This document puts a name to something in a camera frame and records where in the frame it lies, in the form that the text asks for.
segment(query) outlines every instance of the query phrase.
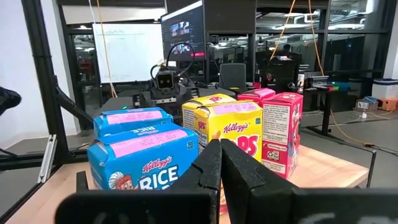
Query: computer monitor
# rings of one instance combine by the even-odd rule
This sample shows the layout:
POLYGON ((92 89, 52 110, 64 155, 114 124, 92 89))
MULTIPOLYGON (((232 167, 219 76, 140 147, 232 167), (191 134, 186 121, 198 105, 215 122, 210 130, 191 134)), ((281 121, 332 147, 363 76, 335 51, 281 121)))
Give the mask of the computer monitor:
MULTIPOLYGON (((195 60, 205 59, 205 25, 202 1, 195 2, 161 18, 163 54, 167 58, 169 50, 179 42, 189 43, 195 51, 195 60)), ((192 49, 179 45, 173 49, 170 60, 191 61, 192 49)))

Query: yellow cereal box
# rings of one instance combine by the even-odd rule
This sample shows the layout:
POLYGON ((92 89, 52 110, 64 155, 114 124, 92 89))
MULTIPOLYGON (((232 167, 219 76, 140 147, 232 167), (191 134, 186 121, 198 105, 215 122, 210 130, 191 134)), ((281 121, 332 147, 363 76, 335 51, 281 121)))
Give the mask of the yellow cereal box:
POLYGON ((224 94, 215 94, 211 96, 204 96, 188 100, 182 105, 182 126, 191 130, 194 129, 193 110, 195 110, 196 108, 214 103, 227 103, 232 101, 236 100, 224 94))
POLYGON ((250 100, 201 106, 194 111, 201 152, 212 139, 229 139, 261 161, 262 110, 250 100))

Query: cereal box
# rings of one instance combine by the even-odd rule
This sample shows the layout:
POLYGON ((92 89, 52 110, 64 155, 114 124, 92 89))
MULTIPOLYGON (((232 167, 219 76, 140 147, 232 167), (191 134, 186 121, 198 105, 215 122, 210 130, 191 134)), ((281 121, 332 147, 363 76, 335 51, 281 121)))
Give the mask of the cereal box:
POLYGON ((99 138, 87 155, 99 189, 166 189, 198 156, 198 137, 176 124, 160 124, 99 138))
POLYGON ((229 139, 261 160, 261 108, 253 101, 201 106, 195 110, 195 132, 201 152, 212 139, 229 139))
POLYGON ((262 104, 262 163, 288 179, 297 165, 303 96, 280 93, 262 104))
POLYGON ((106 111, 94 118, 94 133, 97 138, 100 138, 165 123, 173 123, 173 116, 158 107, 106 111))
POLYGON ((245 91, 238 95, 238 100, 252 100, 262 107, 262 101, 275 96, 275 91, 269 88, 245 91))
POLYGON ((194 129, 193 110, 195 110, 196 108, 214 103, 227 103, 232 101, 236 100, 224 94, 215 94, 189 100, 182 105, 182 126, 191 130, 194 129))

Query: office chair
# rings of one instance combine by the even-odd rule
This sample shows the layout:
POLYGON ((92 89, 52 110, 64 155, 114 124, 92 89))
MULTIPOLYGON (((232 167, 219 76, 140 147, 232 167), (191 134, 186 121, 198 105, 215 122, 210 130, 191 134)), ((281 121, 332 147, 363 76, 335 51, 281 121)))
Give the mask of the office chair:
POLYGON ((220 88, 246 88, 246 64, 224 63, 220 65, 220 88))

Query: whiteboard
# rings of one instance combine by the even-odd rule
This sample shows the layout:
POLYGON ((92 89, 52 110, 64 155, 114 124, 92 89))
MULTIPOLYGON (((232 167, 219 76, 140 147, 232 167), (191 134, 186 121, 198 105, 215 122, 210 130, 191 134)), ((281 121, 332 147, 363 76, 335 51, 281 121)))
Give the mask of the whiteboard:
POLYGON ((160 24, 103 24, 103 29, 93 24, 101 83, 150 80, 150 68, 163 58, 160 24))

